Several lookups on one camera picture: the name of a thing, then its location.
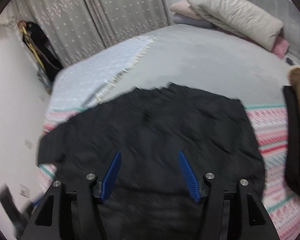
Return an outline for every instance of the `pink folded towel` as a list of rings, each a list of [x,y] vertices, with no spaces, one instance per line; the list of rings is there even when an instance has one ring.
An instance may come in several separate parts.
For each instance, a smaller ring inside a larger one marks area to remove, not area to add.
[[[220,27],[217,27],[217,30],[232,36],[236,36],[231,32],[227,32],[223,29],[221,29]],[[243,37],[242,39],[252,42],[254,44],[256,44],[252,39],[250,39],[249,37]],[[289,42],[287,40],[285,40],[284,38],[277,36],[275,42],[274,42],[274,46],[272,48],[272,53],[277,55],[279,58],[283,58],[287,52],[288,52],[288,48],[289,48]]]

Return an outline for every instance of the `gray bedsheet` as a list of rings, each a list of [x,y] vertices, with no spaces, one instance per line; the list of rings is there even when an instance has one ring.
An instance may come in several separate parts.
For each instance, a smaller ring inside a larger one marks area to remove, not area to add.
[[[105,101],[134,87],[151,89],[173,82],[238,98],[244,105],[284,104],[281,88],[288,84],[290,66],[262,47],[189,25],[146,35],[158,39]]]

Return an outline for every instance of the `beige pillow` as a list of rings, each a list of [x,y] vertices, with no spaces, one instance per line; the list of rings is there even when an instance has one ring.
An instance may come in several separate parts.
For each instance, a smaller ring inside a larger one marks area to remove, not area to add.
[[[211,21],[206,14],[213,16],[229,26],[226,29],[236,34],[239,32],[248,36],[265,49],[272,51],[274,42],[283,27],[283,22],[273,17],[265,10],[247,0],[187,0],[192,8],[200,13],[202,18],[219,26],[217,22]]]
[[[197,13],[186,0],[172,4],[170,11],[188,16],[192,19],[203,20],[199,13]]]

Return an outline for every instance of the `yellow strap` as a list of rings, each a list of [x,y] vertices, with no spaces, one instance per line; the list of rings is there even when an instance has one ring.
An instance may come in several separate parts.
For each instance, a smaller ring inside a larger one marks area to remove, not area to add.
[[[27,33],[26,28],[25,28],[24,26],[22,26],[21,28],[22,28],[22,32],[23,32],[23,34],[24,34],[24,36],[25,36],[25,38],[26,38],[26,43],[27,43],[27,45],[29,46],[29,49],[30,49],[30,50],[32,51],[32,53],[34,54],[34,56],[36,57],[37,61],[38,61],[39,64],[40,64],[40,66],[43,68],[43,70],[46,71],[46,69],[45,69],[45,67],[44,67],[44,65],[43,65],[43,63],[42,63],[42,61],[41,61],[41,59],[39,58],[39,55],[37,54],[35,48],[32,46],[32,44],[31,44],[31,42],[30,42],[30,40],[29,40],[29,38],[28,38],[28,35],[29,35],[29,34]]]

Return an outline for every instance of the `light blue blanket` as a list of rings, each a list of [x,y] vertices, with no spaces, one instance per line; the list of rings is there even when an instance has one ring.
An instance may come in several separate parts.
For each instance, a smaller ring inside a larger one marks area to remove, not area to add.
[[[96,105],[154,40],[153,36],[134,37],[64,69],[54,83],[47,114]]]

